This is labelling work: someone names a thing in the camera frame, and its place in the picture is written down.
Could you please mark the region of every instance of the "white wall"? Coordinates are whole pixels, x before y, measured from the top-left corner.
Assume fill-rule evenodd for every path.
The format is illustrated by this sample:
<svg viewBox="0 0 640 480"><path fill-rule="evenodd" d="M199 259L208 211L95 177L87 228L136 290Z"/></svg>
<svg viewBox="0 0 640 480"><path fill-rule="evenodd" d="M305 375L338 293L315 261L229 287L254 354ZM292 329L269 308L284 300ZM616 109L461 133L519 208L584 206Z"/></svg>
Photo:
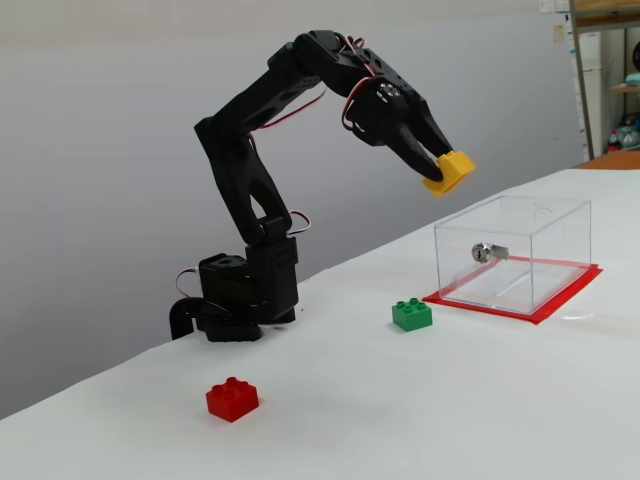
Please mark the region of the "white wall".
<svg viewBox="0 0 640 480"><path fill-rule="evenodd" d="M259 132L283 198L314 221L301 279L580 163L566 46L537 12L537 0L5 0L0 417L167 341L175 273L244 252L192 126L300 32L366 36L478 166L435 201L342 129L335 95Z"/></svg>

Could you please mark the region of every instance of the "lock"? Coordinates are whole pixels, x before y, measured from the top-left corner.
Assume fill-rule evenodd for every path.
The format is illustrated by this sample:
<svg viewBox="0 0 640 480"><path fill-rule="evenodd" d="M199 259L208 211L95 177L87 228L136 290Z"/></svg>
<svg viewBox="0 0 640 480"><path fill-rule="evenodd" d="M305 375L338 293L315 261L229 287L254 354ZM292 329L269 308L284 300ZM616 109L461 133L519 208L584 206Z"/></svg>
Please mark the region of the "lock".
<svg viewBox="0 0 640 480"><path fill-rule="evenodd" d="M478 243L471 249L471 255L478 263L487 263L494 258L509 260L509 249L490 243Z"/></svg>

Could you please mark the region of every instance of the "red wire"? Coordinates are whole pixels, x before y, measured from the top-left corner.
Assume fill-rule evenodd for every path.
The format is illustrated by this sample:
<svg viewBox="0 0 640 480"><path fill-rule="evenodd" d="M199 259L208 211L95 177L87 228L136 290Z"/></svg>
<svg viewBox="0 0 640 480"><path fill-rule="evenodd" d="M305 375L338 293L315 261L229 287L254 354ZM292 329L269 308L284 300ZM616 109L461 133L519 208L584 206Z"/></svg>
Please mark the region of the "red wire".
<svg viewBox="0 0 640 480"><path fill-rule="evenodd" d="M180 280L180 277L182 275L184 275L185 273L197 273L195 268L187 268L183 271L181 271L178 276L176 277L176 288L178 289L178 291L183 294L185 297L187 298L191 298L191 295L186 294L185 292L183 292L182 290L180 290L180 287L178 286L178 280Z"/></svg>
<svg viewBox="0 0 640 480"><path fill-rule="evenodd" d="M369 65L368 63L365 63L364 66L366 67L367 70L369 70L369 73L371 74L372 77L375 77L377 75L376 71L373 69L371 65Z"/></svg>
<svg viewBox="0 0 640 480"><path fill-rule="evenodd" d="M351 106L351 102L353 102L353 97L356 96L356 94L358 93L358 91L360 91L360 89L365 86L367 84L367 82L369 82L371 80L371 77L365 77L363 79L361 79L358 83L356 83L356 86L353 87L353 89L351 90L351 93L349 94L349 96L347 97L347 103L345 103L344 108L342 109L342 125L344 125L344 128L346 128L347 130L353 130L353 127L347 125L346 123L344 123L344 119L347 116L347 112L349 111L349 107Z"/></svg>
<svg viewBox="0 0 640 480"><path fill-rule="evenodd" d="M304 110L307 107L310 107L311 105L313 105L314 103L316 103L318 100L320 100L324 94L327 93L327 89L325 88L324 91L318 95L316 98L314 98L313 100L311 100L309 103L304 104L303 106L301 106L300 108L297 108L296 110L294 110L291 113L287 113L284 117L279 118L278 120L274 120L271 123L267 123L266 125L263 125L262 127L259 128L259 130L264 130L265 128L270 128L270 127L274 127L277 124L279 124L280 122L285 121L287 118L291 118L294 115L300 113L302 110Z"/></svg>
<svg viewBox="0 0 640 480"><path fill-rule="evenodd" d="M304 220L307 222L307 226L304 228L300 228L298 230L294 230L292 232L287 233L287 235L297 235L298 233L302 233L302 232L306 232L307 230L309 230L311 228L311 219L307 216L306 213L301 212L300 210L291 210L289 212L289 215L298 215L299 217L304 218Z"/></svg>

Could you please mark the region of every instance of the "clear acrylic box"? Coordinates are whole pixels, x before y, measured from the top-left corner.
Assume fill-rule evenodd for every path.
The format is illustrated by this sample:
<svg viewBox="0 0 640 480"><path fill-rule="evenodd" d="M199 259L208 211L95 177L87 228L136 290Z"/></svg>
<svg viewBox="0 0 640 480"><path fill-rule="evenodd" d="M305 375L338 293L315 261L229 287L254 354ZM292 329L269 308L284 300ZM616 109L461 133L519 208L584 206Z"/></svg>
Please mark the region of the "clear acrylic box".
<svg viewBox="0 0 640 480"><path fill-rule="evenodd" d="M591 202L502 196L435 235L443 300L531 315L591 266Z"/></svg>

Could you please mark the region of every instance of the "lego brick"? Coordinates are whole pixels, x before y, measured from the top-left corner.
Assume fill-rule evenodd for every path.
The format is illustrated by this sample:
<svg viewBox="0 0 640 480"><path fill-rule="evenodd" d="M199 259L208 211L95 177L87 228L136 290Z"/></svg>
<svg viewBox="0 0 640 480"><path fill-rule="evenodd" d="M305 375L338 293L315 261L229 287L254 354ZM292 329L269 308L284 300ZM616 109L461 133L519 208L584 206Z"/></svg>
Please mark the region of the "lego brick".
<svg viewBox="0 0 640 480"><path fill-rule="evenodd" d="M215 385L206 394L211 415L235 422L258 408L258 390L247 382L230 377L223 385Z"/></svg>
<svg viewBox="0 0 640 480"><path fill-rule="evenodd" d="M408 302L398 302L391 308L393 323L405 332L433 325L431 309L417 298Z"/></svg>
<svg viewBox="0 0 640 480"><path fill-rule="evenodd" d="M463 152L449 152L438 159L438 167L442 170L442 182L434 182L425 178L422 183L431 194L439 198L453 191L471 172L476 169L471 159Z"/></svg>

